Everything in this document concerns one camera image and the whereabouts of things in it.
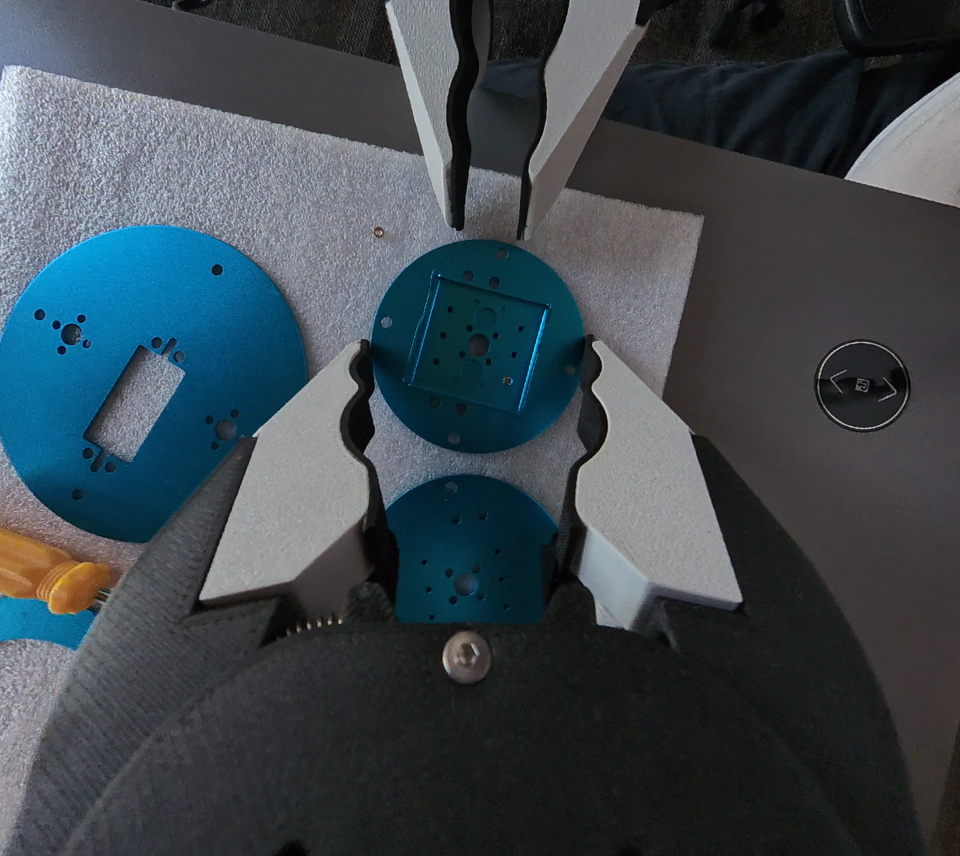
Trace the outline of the grey desk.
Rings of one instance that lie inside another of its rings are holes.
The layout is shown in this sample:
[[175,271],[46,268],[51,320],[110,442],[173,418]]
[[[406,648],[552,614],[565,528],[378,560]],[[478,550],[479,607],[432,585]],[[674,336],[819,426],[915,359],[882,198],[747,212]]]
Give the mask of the grey desk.
[[[136,0],[2,0],[2,64],[416,152],[401,71]],[[579,190],[704,216],[666,399],[798,541],[891,709],[947,851],[958,726],[958,209],[601,120]],[[850,340],[906,366],[854,432],[814,377]]]

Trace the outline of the small blue round disc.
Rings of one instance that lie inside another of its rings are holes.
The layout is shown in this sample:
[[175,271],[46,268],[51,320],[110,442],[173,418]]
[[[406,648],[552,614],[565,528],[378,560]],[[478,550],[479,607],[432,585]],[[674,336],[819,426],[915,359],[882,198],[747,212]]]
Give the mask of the small blue round disc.
[[557,525],[523,490],[482,475],[437,478],[402,494],[387,518],[400,622],[541,621]]

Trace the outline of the black round desk control button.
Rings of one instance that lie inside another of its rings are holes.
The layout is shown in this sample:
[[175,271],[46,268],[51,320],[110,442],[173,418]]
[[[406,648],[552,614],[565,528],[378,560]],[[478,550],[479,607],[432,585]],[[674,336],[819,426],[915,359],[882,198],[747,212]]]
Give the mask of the black round desk control button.
[[893,423],[906,408],[910,379],[893,350],[870,340],[835,346],[821,361],[814,390],[823,412],[854,432],[874,432]]

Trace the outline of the orange-handled screwdriver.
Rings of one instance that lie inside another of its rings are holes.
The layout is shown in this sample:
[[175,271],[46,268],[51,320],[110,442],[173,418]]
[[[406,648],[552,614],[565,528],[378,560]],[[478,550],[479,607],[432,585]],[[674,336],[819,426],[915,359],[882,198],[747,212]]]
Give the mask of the orange-handled screwdriver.
[[78,562],[66,551],[1,529],[1,594],[39,600],[54,615],[99,610],[117,579],[105,564]]

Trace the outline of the person's dark trousers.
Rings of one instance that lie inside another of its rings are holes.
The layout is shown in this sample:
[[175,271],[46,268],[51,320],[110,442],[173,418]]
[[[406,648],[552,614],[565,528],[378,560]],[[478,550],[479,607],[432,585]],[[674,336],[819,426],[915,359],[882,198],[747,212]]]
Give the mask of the person's dark trousers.
[[633,62],[603,115],[644,130],[844,177],[906,108],[956,71],[943,55],[870,68],[844,51],[777,62]]

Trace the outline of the large blue disc rectangular cutout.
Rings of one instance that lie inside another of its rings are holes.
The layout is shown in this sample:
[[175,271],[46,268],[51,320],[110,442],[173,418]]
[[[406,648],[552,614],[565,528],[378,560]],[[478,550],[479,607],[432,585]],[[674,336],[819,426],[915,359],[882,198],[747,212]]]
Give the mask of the large blue disc rectangular cutout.
[[[92,425],[143,350],[181,378],[129,459]],[[2,443],[49,510],[145,542],[306,383],[280,291],[227,243],[136,226],[67,250],[25,288],[2,334]]]

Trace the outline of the blue round plate with bracket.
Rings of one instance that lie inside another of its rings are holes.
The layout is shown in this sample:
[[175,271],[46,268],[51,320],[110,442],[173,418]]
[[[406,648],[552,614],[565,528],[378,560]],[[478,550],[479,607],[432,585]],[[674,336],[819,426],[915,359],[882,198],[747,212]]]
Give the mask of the blue round plate with bracket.
[[378,388],[414,433],[467,453],[528,442],[578,385],[580,310],[546,263],[496,240],[431,250],[382,298],[371,331]]

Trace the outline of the white foam sheet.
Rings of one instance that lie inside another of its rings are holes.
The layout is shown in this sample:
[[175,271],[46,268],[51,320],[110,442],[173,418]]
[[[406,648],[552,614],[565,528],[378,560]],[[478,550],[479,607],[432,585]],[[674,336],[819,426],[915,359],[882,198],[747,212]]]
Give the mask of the white foam sheet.
[[[427,250],[515,237],[514,177],[472,171],[457,234],[419,155],[30,68],[4,72],[1,130],[2,322],[78,242],[121,226],[187,226],[270,276],[312,376],[370,334],[383,293]],[[662,395],[702,225],[566,190],[524,247],[565,281],[584,330]]]

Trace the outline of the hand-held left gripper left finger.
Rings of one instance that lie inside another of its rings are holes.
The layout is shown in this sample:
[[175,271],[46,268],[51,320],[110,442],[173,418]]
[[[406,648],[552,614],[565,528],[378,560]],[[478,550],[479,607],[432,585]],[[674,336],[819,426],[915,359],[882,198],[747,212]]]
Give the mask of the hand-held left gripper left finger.
[[375,473],[363,450],[370,344],[346,345],[256,432],[198,599],[209,606],[287,595],[343,606],[375,569],[365,530]]

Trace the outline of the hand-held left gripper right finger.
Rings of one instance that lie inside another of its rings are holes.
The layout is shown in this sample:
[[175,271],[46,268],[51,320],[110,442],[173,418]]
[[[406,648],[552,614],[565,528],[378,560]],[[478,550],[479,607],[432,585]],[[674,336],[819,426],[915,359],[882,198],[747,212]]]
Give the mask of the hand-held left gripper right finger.
[[560,571],[601,625],[639,630],[660,598],[735,610],[738,580],[685,423],[603,342],[588,339]]

